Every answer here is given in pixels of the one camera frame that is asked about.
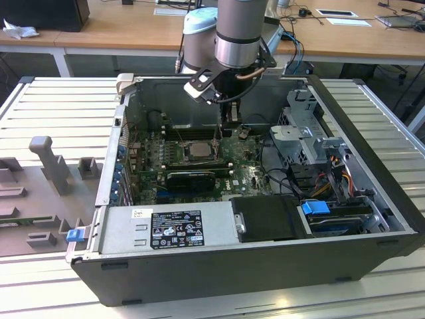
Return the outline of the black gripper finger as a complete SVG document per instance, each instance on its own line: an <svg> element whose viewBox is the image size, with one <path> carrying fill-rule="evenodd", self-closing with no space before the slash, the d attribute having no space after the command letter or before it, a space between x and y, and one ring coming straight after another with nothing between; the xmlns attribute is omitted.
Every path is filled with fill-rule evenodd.
<svg viewBox="0 0 425 319"><path fill-rule="evenodd" d="M220 119L223 136L230 137L232 130L241 125L240 101L222 103L220 105Z"/></svg>

